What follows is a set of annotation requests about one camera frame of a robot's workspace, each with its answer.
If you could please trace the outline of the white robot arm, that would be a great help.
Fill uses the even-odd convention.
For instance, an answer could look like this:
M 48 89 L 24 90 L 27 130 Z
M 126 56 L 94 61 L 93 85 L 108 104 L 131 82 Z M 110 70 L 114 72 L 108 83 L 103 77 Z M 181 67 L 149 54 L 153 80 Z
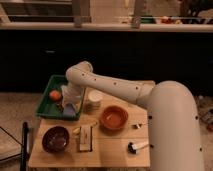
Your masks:
M 88 61 L 69 67 L 65 78 L 64 103 L 78 102 L 90 87 L 147 110 L 150 171 L 205 171 L 197 105 L 185 85 L 98 75 Z

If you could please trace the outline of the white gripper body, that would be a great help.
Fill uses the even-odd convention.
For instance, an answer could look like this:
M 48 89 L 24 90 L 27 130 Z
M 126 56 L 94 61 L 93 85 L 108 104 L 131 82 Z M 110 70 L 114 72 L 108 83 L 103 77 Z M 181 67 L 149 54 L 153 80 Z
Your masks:
M 84 89 L 81 86 L 68 83 L 67 85 L 62 85 L 61 90 L 63 107 L 68 103 L 77 104 L 82 100 Z

